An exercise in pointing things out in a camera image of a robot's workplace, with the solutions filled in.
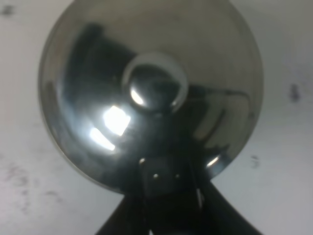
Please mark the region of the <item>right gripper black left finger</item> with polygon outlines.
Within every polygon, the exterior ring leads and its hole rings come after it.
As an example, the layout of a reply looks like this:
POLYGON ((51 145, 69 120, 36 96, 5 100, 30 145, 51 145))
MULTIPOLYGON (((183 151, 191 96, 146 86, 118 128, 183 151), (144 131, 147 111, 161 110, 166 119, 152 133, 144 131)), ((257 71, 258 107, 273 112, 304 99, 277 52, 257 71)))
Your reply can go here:
POLYGON ((144 210, 140 198, 125 196, 96 235, 143 235, 144 210))

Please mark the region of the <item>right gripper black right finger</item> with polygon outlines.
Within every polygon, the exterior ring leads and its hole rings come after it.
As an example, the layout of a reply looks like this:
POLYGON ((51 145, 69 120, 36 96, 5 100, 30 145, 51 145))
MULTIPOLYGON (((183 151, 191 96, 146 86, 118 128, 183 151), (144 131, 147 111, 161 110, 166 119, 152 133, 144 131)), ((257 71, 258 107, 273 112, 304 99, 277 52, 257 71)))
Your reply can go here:
POLYGON ((244 219, 211 182, 200 186, 204 208, 216 235, 259 235, 260 232, 244 219))

